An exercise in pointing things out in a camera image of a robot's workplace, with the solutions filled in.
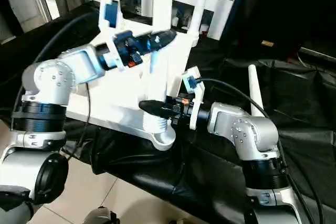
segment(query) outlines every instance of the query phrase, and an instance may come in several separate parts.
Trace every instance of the black fabric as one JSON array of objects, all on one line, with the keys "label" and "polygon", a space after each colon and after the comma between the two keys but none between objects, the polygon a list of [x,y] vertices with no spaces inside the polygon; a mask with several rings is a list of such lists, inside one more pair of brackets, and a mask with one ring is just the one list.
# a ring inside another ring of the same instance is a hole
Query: black fabric
[{"label": "black fabric", "polygon": [[[1,73],[0,81],[6,81],[13,72],[20,74],[66,21],[82,12],[96,11],[89,6],[81,6],[70,15],[7,43],[5,49],[0,49],[3,56],[0,62],[2,66],[8,66]],[[50,58],[65,49],[89,42],[97,33],[97,19],[88,20],[85,25],[79,24],[69,36],[59,41]],[[334,223],[335,77],[274,59],[271,51],[251,51],[247,57],[238,58],[234,51],[224,54],[218,48],[218,42],[201,38],[191,51],[188,67],[198,65],[202,77],[219,78],[248,94],[247,66],[251,63],[257,65],[265,110],[279,127],[286,150],[307,170],[325,205],[326,223]],[[13,105],[19,84],[18,76],[2,86],[6,89],[6,96],[0,97],[3,106]],[[250,110],[250,105],[241,98],[208,83],[205,99]],[[66,150],[72,150],[83,124],[67,121]],[[85,163],[92,162],[95,173],[114,174],[205,221],[244,223],[243,213],[249,208],[245,181],[231,142],[208,134],[206,126],[201,124],[196,131],[189,130],[185,125],[176,126],[175,130],[177,137],[173,147],[167,152],[160,152],[147,140],[90,125],[83,148],[76,155]],[[294,163],[288,157],[287,161],[299,187],[311,197]],[[316,217],[314,201],[306,199]]]}]

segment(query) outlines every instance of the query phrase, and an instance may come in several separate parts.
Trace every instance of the black base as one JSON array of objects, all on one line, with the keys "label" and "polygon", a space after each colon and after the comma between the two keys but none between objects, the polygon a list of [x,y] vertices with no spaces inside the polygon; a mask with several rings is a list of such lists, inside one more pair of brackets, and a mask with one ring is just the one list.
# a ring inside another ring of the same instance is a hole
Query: black base
[{"label": "black base", "polygon": [[23,102],[19,111],[13,112],[14,130],[30,132],[63,131],[66,108],[55,104]]}]

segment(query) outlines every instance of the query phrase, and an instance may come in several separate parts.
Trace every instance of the floor tile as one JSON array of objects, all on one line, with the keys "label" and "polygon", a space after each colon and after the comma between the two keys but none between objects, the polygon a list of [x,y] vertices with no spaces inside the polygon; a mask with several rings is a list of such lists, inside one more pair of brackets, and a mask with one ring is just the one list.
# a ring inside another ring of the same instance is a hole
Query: floor tile
[{"label": "floor tile", "polygon": [[41,207],[28,224],[71,224],[48,208]]},{"label": "floor tile", "polygon": [[122,224],[168,224],[171,220],[181,218],[194,224],[205,224],[121,179],[114,184],[103,205],[115,212]]},{"label": "floor tile", "polygon": [[45,206],[75,224],[82,223],[91,210],[101,205],[115,180],[110,174],[93,174],[91,166],[73,158],[64,192]]}]

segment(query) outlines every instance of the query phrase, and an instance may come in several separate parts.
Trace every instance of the white bracket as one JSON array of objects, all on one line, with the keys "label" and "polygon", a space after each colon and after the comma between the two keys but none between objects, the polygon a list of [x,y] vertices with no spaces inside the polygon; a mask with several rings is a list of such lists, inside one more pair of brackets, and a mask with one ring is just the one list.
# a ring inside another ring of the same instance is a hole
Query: white bracket
[{"label": "white bracket", "polygon": [[113,42],[115,34],[118,33],[118,31],[120,31],[120,28],[122,26],[122,14],[120,12],[120,7],[119,7],[120,3],[118,3],[116,27],[115,28],[110,27],[110,22],[105,19],[106,5],[111,5],[112,2],[113,0],[100,0],[98,26],[99,26],[100,32],[104,36],[104,40],[106,42],[107,47],[110,50],[109,54],[104,55],[107,66],[112,67],[116,65],[118,69],[122,71],[125,69],[125,66],[122,63],[120,55]]},{"label": "white bracket", "polygon": [[203,82],[198,83],[196,85],[196,88],[190,87],[190,84],[189,84],[189,81],[188,81],[190,77],[194,77],[195,79],[201,77],[201,74],[200,74],[200,71],[199,71],[198,67],[189,68],[186,72],[184,72],[182,74],[182,79],[183,79],[184,85],[187,89],[187,92],[189,94],[192,94],[192,93],[195,94],[195,98],[193,99],[194,106],[193,106],[193,111],[192,111],[191,116],[190,116],[189,128],[191,130],[196,130],[196,122],[197,122],[198,111],[199,111],[199,107],[203,103],[203,96],[204,96],[205,87],[204,87]]}]

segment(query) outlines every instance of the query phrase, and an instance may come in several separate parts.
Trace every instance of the white robotic arm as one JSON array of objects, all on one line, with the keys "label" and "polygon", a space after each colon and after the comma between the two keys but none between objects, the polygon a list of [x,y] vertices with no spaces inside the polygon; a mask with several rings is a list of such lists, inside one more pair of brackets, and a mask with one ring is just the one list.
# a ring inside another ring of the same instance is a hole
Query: white robotic arm
[{"label": "white robotic arm", "polygon": [[230,140],[241,160],[246,183],[246,196],[251,211],[245,213],[248,224],[302,224],[293,189],[282,162],[278,144],[278,130],[263,116],[249,115],[239,107],[214,102],[210,110],[200,107],[204,84],[197,67],[188,69],[183,80],[193,100],[184,97],[167,98],[166,103],[142,101],[139,107],[147,113],[171,119],[188,120],[190,129],[196,121],[206,121],[207,130]]},{"label": "white robotic arm", "polygon": [[[138,37],[125,31],[113,42],[123,66],[133,67],[142,63],[142,55],[160,50],[175,36],[170,30]],[[66,141],[69,96],[78,84],[117,67],[109,53],[106,44],[84,45],[24,71],[26,92],[13,112],[12,139],[0,159],[0,223],[27,223],[39,206],[63,192],[68,162],[59,150]]]}]

